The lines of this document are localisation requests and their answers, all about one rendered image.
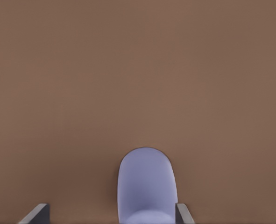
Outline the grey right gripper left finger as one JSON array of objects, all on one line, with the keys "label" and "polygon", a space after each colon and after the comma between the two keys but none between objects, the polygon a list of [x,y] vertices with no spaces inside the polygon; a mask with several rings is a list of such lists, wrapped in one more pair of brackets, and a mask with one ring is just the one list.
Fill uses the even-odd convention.
[{"label": "grey right gripper left finger", "polygon": [[18,224],[50,224],[50,205],[38,204]]}]

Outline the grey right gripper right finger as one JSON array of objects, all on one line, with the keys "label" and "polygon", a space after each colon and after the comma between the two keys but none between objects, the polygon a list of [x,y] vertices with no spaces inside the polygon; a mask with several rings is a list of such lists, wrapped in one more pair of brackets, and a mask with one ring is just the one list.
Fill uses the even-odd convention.
[{"label": "grey right gripper right finger", "polygon": [[175,205],[176,224],[195,224],[188,207],[184,203]]}]

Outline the lavender blue rounded cup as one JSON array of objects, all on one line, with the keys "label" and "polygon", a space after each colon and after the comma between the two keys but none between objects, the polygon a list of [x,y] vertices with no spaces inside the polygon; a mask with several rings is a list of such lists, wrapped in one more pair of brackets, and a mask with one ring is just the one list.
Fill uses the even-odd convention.
[{"label": "lavender blue rounded cup", "polygon": [[175,175],[163,152],[141,147],[124,156],[117,186],[120,224],[175,224],[177,202]]}]

